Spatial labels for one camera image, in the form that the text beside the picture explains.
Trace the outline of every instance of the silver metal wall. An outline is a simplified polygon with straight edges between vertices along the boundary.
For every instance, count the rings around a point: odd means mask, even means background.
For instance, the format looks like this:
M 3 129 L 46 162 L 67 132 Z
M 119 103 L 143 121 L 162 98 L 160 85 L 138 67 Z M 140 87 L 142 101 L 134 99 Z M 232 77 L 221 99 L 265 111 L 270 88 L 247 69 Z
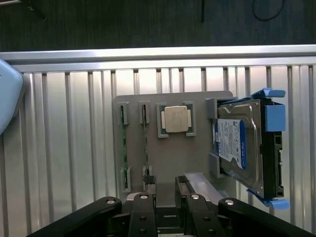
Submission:
M 22 237 L 88 203 L 116 195 L 116 95 L 262 87 L 286 91 L 282 179 L 291 209 L 274 211 L 316 232 L 316 45 L 0 53 L 26 78 L 17 118 L 0 137 L 0 236 Z

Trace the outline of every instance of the dark floor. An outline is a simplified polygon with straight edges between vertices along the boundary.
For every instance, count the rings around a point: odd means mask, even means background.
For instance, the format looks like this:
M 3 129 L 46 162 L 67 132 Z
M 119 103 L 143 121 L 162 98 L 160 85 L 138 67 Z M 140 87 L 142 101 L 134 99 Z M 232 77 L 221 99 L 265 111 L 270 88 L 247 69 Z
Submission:
M 0 51 L 316 43 L 314 0 L 284 0 L 269 22 L 252 0 L 34 0 L 40 21 L 21 4 L 0 6 Z M 273 15 L 282 0 L 257 0 Z

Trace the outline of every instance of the aluminum rail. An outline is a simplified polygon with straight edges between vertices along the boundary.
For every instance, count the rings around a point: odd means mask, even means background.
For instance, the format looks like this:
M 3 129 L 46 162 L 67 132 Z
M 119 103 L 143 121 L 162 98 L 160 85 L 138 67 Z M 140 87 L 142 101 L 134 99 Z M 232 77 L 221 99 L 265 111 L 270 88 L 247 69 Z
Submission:
M 316 56 L 316 45 L 219 46 L 2 52 L 11 65 L 167 59 Z
M 206 179 L 203 173 L 186 173 L 185 176 L 197 194 L 203 195 L 206 201 L 211 201 L 214 205 L 227 197 L 223 197 L 213 185 Z

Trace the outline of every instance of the metal frame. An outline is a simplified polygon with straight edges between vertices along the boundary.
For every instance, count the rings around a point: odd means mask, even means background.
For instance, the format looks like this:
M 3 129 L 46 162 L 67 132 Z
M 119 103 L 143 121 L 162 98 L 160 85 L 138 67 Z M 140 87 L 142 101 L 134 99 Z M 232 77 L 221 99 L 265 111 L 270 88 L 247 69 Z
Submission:
M 0 58 L 24 73 L 141 68 L 299 65 L 315 63 L 316 45 L 176 47 L 4 52 Z

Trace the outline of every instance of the screw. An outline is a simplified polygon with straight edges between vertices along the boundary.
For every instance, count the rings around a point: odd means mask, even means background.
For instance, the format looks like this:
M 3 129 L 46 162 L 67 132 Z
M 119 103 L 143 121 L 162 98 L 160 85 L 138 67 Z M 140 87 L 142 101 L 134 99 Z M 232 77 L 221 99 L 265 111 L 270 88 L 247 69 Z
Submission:
M 210 236 L 216 235 L 216 231 L 215 231 L 215 230 L 212 230 L 212 229 L 209 229 L 209 230 L 208 230 L 208 233 L 210 234 Z
M 196 195 L 196 194 L 193 194 L 193 195 L 191 196 L 191 198 L 193 198 L 194 200 L 198 200 L 198 199 L 199 199 L 199 196 Z
M 108 200 L 108 201 L 107 201 L 107 204 L 114 204 L 114 203 L 115 203 L 114 200 Z
M 232 200 L 226 200 L 225 203 L 229 206 L 233 205 L 234 202 Z

